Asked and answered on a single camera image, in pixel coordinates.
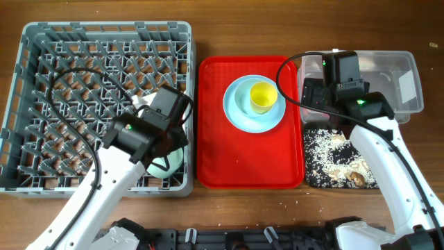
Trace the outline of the green bowl with food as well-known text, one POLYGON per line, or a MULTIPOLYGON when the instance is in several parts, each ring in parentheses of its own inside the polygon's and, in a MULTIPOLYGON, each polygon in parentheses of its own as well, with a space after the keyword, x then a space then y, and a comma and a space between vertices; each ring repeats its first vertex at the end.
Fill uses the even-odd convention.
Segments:
POLYGON ((183 162, 183 149, 171 152, 166 157, 155 158, 148 166, 147 173, 155 178, 170 177, 183 162))

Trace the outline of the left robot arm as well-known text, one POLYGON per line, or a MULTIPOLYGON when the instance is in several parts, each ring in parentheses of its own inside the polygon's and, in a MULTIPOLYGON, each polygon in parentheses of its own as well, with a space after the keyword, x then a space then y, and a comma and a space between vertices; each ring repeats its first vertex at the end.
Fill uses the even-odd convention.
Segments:
POLYGON ((146 170, 160 158, 187 146, 185 107, 140 107, 108 124, 103 146, 92 154, 93 165, 59 215, 29 249, 136 249, 141 241, 115 226, 100 239, 96 234, 146 170))

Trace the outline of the yellow plastic cup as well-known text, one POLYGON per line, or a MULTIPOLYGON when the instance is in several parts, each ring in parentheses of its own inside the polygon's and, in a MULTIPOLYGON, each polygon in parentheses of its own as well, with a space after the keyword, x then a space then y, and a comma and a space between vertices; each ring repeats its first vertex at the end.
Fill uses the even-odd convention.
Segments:
POLYGON ((261 81, 251 87, 249 97, 253 112, 263 115, 270 111, 278 100, 278 92, 273 84, 261 81))

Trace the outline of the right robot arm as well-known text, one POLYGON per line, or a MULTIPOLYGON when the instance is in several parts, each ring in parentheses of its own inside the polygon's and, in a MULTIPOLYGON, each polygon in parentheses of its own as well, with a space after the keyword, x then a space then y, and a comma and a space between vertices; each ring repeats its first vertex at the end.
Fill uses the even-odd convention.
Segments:
POLYGON ((328 114, 334 125, 350 129, 349 139, 375 177, 393 220, 393 234, 344 217, 325 226, 326 249, 442 249, 443 204, 411 157, 395 114, 370 84, 349 78, 328 82, 306 78, 301 106, 328 114))

